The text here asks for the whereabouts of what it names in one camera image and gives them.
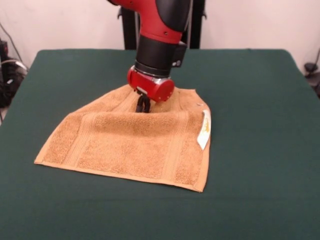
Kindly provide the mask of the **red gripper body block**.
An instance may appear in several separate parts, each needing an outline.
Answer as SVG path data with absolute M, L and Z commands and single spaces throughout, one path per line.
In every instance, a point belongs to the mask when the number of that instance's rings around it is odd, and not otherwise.
M 175 89 L 172 79 L 156 78 L 140 73 L 134 66 L 128 70 L 127 81 L 134 90 L 145 94 L 149 99 L 157 103 L 167 101 Z

